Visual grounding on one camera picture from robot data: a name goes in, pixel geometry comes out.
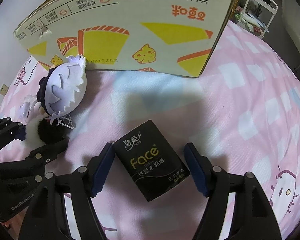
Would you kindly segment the white-haired plush doll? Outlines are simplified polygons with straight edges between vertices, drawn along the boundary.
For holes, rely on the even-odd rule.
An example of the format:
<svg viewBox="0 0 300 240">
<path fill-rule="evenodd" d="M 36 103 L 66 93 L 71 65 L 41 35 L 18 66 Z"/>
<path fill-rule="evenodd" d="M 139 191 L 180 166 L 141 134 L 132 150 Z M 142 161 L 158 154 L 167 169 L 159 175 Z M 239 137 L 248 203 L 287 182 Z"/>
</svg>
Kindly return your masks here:
<svg viewBox="0 0 300 240">
<path fill-rule="evenodd" d="M 70 113 L 79 106 L 87 88 L 87 61 L 81 54 L 70 55 L 67 60 L 40 79 L 35 96 L 25 97 L 19 107 L 22 122 L 27 124 L 43 115 L 50 124 L 74 129 Z"/>
</svg>

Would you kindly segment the black and white fluffy plush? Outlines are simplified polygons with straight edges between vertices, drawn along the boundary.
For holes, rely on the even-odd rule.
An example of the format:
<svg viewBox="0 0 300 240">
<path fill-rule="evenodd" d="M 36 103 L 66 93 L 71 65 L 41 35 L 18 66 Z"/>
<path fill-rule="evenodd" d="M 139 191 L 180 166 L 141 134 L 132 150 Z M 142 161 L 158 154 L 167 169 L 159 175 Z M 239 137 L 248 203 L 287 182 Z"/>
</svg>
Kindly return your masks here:
<svg viewBox="0 0 300 240">
<path fill-rule="evenodd" d="M 57 120 L 50 124 L 47 118 L 37 116 L 25 126 L 24 144 L 32 149 L 53 145 L 64 138 L 65 131 L 64 126 L 57 125 Z"/>
</svg>

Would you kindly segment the printed cardboard box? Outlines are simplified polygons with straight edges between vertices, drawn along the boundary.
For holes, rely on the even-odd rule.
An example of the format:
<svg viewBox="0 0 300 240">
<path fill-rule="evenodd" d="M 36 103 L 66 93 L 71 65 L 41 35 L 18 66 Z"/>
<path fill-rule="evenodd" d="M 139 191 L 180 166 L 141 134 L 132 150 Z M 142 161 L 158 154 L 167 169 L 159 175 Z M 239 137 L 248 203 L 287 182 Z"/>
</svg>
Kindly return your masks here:
<svg viewBox="0 0 300 240">
<path fill-rule="evenodd" d="M 83 55 L 88 69 L 198 77 L 237 0 L 46 0 L 15 29 L 45 68 Z"/>
</svg>

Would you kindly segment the white rolling cart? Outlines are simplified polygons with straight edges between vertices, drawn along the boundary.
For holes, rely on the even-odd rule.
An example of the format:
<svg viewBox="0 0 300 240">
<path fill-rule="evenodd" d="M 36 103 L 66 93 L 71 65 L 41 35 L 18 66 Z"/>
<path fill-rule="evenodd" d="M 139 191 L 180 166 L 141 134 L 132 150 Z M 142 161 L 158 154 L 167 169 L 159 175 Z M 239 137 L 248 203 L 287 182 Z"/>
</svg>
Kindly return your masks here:
<svg viewBox="0 0 300 240">
<path fill-rule="evenodd" d="M 269 33 L 269 27 L 278 11 L 273 0 L 240 0 L 235 10 L 235 21 L 238 26 L 260 39 Z"/>
</svg>

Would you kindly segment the wall socket upper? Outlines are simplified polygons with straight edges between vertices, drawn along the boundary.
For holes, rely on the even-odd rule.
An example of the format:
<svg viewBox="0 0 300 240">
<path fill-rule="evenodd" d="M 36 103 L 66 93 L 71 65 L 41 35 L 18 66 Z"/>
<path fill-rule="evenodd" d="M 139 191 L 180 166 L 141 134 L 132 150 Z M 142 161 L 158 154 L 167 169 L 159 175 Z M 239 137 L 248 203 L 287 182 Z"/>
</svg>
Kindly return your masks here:
<svg viewBox="0 0 300 240">
<path fill-rule="evenodd" d="M 0 94 L 2 96 L 5 96 L 8 92 L 8 89 L 9 89 L 9 87 L 3 83 L 0 88 Z"/>
</svg>

